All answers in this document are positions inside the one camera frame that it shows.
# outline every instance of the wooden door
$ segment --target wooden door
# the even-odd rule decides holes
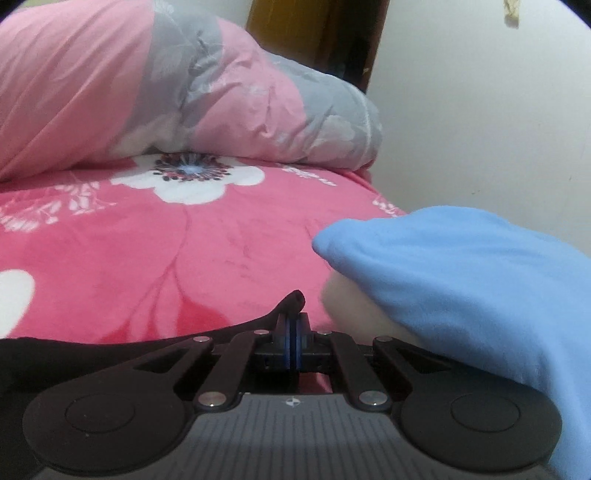
[[[254,0],[246,29],[264,49],[314,67],[331,4],[332,0]]]

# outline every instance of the blue cloth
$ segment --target blue cloth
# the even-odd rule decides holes
[[[550,465],[564,479],[591,478],[588,257],[458,207],[342,220],[313,248],[427,349],[546,393],[563,418]]]

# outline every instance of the black fabric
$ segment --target black fabric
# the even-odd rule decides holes
[[[87,345],[34,338],[0,340],[2,480],[24,480],[40,467],[27,446],[22,433],[21,420],[30,401],[46,388],[197,335],[210,336],[216,344],[223,344],[228,343],[241,332],[257,329],[274,330],[280,314],[295,316],[301,312],[304,304],[304,296],[296,290],[284,298],[270,313],[250,322],[220,330],[151,342]]]

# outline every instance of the silver rivet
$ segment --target silver rivet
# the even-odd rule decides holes
[[[388,401],[388,396],[384,392],[367,390],[359,396],[359,401],[364,405],[377,407],[384,405]]]
[[[197,401],[204,407],[219,407],[226,403],[226,396],[222,392],[205,392],[199,395]]]

